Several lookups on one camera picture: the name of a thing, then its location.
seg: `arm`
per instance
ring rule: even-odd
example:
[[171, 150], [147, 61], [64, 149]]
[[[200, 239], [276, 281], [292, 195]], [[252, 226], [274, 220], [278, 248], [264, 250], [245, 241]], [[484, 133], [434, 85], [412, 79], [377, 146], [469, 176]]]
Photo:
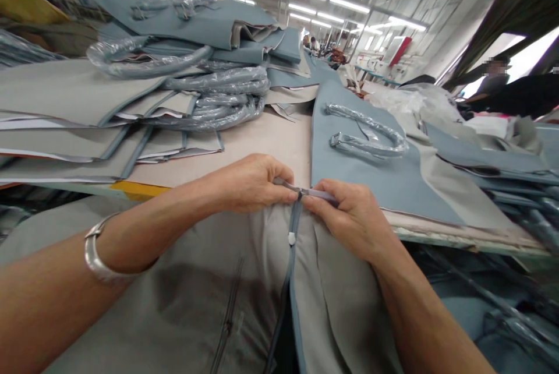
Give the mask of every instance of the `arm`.
[[314, 188], [334, 195], [338, 209], [311, 196], [303, 204], [377, 274], [405, 372], [494, 374], [394, 234], [369, 188], [331, 179]]
[[[108, 220], [97, 252], [112, 270], [150, 267], [186, 230], [221, 211], [250, 212], [297, 194], [271, 183], [293, 172], [254, 154]], [[40, 372], [76, 341], [127, 285], [98, 281], [84, 261], [84, 232], [0, 269], [0, 372]]]

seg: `person's right hand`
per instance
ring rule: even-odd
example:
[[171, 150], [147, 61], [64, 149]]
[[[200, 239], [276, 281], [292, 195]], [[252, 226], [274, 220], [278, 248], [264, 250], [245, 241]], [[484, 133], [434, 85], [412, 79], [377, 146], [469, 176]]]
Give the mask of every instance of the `person's right hand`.
[[315, 196], [304, 196], [303, 204], [320, 216], [355, 256], [373, 263], [378, 257], [405, 251], [368, 186], [322, 179], [313, 189], [333, 195], [339, 202], [338, 208]]

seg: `dark curtain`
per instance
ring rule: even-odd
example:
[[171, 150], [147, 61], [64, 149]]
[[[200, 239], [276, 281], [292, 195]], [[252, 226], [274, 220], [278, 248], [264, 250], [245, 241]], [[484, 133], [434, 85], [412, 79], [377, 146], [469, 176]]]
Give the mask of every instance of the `dark curtain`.
[[514, 55], [559, 26], [559, 0], [495, 0], [458, 62], [452, 78], [443, 86], [452, 90], [480, 78], [484, 65], [468, 73], [502, 33], [526, 36], [504, 54]]

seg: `hand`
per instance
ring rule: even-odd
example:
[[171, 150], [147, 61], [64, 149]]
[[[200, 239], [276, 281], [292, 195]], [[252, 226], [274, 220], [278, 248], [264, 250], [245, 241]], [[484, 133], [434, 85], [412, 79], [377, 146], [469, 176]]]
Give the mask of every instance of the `hand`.
[[374, 265], [377, 259], [405, 252], [367, 186], [322, 179], [313, 189], [333, 195], [339, 202], [338, 208], [314, 196], [304, 196], [303, 204], [320, 216], [336, 239], [355, 256]]
[[272, 156], [251, 154], [208, 174], [202, 181], [219, 192], [223, 210], [249, 213], [297, 200], [297, 193], [272, 183], [275, 177], [293, 183], [293, 171], [285, 164]]

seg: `zipper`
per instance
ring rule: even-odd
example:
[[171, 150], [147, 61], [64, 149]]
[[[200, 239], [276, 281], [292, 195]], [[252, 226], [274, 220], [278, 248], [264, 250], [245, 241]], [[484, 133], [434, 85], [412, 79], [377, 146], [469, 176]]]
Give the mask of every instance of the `zipper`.
[[275, 325], [274, 335], [272, 336], [272, 342], [270, 344], [270, 350], [268, 351], [268, 358], [266, 360], [266, 368], [264, 370], [265, 374], [270, 374], [273, 364], [274, 364], [274, 352], [275, 348], [278, 344], [278, 339], [280, 337], [280, 330], [281, 326], [285, 319], [285, 307], [287, 306], [287, 295], [289, 292], [290, 284], [292, 284], [292, 273], [293, 273], [293, 266], [295, 264], [295, 240], [297, 236], [297, 228], [299, 226], [299, 217], [301, 215], [301, 197], [302, 194], [299, 192], [299, 197], [297, 201], [291, 207], [291, 217], [289, 219], [289, 232], [288, 232], [288, 243], [289, 243], [289, 264], [287, 267], [287, 272], [285, 273], [284, 285], [281, 289], [281, 304], [279, 308], [279, 318], [278, 322]]
[[215, 352], [215, 358], [211, 364], [211, 374], [218, 372], [221, 360], [223, 358], [223, 353], [225, 351], [225, 345], [227, 344], [227, 339], [231, 336], [231, 331], [233, 330], [233, 313], [235, 311], [235, 301], [237, 298], [237, 292], [239, 290], [240, 275], [243, 272], [244, 258], [240, 258], [237, 262], [237, 269], [235, 271], [235, 280], [231, 286], [231, 291], [229, 292], [229, 300], [227, 302], [227, 309], [225, 310], [225, 316], [223, 318], [223, 323], [221, 324], [220, 342], [217, 345], [217, 350]]

